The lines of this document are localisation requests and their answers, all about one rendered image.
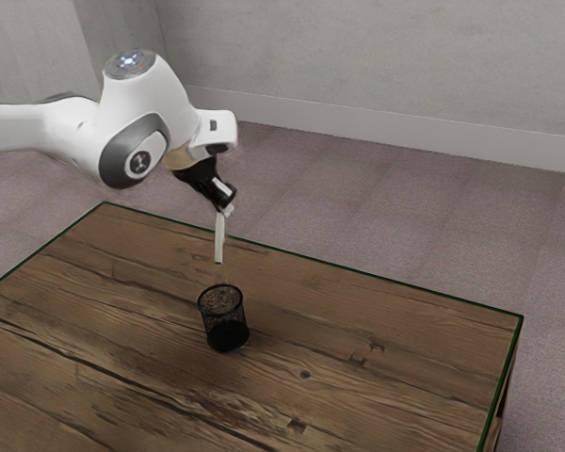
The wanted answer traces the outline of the black mesh pen holder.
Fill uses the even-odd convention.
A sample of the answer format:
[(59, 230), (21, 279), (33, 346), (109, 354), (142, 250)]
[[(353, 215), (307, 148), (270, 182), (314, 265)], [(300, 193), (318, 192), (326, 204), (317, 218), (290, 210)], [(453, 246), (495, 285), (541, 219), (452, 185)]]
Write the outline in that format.
[(220, 283), (204, 289), (197, 300), (207, 344), (216, 352), (228, 353), (243, 347), (250, 338), (241, 290)]

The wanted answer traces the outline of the white pen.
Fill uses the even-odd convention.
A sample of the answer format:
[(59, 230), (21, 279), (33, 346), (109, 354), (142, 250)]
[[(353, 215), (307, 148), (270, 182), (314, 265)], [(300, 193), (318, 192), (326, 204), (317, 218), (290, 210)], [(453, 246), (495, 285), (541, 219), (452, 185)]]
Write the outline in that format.
[(234, 206), (229, 205), (224, 208), (222, 212), (216, 213), (215, 221), (215, 248), (214, 248), (214, 262), (216, 265), (223, 263), (223, 247), (226, 237), (226, 219), (234, 211)]

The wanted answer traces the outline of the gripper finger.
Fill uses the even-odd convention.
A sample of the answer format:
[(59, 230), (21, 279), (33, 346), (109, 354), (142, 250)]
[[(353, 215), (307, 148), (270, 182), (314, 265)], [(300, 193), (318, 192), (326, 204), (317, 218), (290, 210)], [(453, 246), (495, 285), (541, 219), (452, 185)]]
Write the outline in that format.
[(217, 211), (232, 211), (233, 201), (237, 190), (234, 186), (224, 183), (217, 176), (204, 182), (204, 196)]

